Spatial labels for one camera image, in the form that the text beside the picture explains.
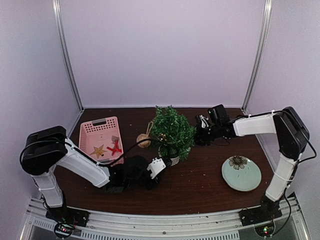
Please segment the twine ball ornament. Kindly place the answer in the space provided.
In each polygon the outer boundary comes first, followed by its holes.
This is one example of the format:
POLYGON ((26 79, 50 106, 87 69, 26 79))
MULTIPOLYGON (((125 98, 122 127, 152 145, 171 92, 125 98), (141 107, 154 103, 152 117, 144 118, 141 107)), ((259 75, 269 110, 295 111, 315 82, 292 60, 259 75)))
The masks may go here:
POLYGON ((138 143, 138 146, 140 148, 146 149, 151 145, 151 140, 149 140, 149 137, 150 137, 150 132, 151 132, 151 129, 153 127, 153 124, 154 123, 152 121, 150 121, 148 123, 146 132, 145 133, 141 133, 141 134, 139 134, 137 136, 136 142, 138 143))

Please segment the gold star ornament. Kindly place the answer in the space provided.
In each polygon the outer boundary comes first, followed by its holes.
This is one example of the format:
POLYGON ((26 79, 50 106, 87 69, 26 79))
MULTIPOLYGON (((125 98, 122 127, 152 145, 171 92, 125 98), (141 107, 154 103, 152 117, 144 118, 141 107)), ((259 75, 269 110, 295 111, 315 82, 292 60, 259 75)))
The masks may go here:
POLYGON ((105 154, 105 150, 104 150, 104 145, 102 144, 101 146, 99 147, 93 147, 94 151, 90 154, 91 156, 95 155, 95 157, 97 159, 99 159, 100 157, 103 157, 104 154, 105 154))

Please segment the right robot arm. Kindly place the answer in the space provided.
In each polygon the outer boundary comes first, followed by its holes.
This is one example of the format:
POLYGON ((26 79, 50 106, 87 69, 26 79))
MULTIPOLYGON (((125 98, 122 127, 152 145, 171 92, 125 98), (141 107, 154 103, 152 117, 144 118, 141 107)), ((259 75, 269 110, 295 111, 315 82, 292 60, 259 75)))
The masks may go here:
POLYGON ((310 142, 310 132, 292 106, 231 118, 220 104, 209 108, 207 115, 196 115, 195 129, 194 141, 199 146, 209 146, 220 138, 274 136, 278 147, 278 161, 271 182, 264 192, 264 203, 256 210, 256 216, 261 221, 268 220, 276 212, 275 204, 285 196, 299 164, 317 157, 317 151, 310 142))

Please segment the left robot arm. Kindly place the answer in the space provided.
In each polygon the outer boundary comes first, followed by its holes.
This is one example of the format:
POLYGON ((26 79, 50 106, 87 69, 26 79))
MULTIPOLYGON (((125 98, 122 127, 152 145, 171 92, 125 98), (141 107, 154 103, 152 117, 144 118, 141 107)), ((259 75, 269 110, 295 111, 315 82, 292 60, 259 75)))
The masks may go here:
POLYGON ((168 157, 154 158, 151 162, 140 155, 129 157, 122 164, 122 153, 110 163, 98 162, 80 150, 67 136, 62 126, 31 133, 19 156, 22 169, 31 175, 48 207, 61 222, 72 218, 65 206, 65 197, 54 175, 61 166, 108 193, 121 193, 132 184, 142 183, 147 189, 155 188, 160 174, 172 161, 168 157))

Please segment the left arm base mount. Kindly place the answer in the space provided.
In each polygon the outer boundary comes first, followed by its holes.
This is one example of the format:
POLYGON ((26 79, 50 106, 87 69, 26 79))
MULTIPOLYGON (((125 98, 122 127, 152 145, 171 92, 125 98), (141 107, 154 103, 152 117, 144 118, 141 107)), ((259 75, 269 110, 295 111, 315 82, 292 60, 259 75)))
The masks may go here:
POLYGON ((45 217, 56 222, 53 227, 53 233, 59 239, 69 238, 76 227, 86 227, 90 213, 85 210, 70 208, 67 206, 62 207, 49 207, 46 206, 45 217))

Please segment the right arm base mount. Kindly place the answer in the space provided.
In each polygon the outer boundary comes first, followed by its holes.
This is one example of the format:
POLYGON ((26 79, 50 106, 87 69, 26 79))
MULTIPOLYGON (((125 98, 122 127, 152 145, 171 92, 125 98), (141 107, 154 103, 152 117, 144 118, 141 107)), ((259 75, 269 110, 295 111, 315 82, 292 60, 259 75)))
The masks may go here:
POLYGON ((280 209, 268 215, 262 211, 260 206, 243 208, 238 214, 243 227, 253 226, 255 233, 263 238, 271 237, 276 232, 275 219, 283 215, 280 209))

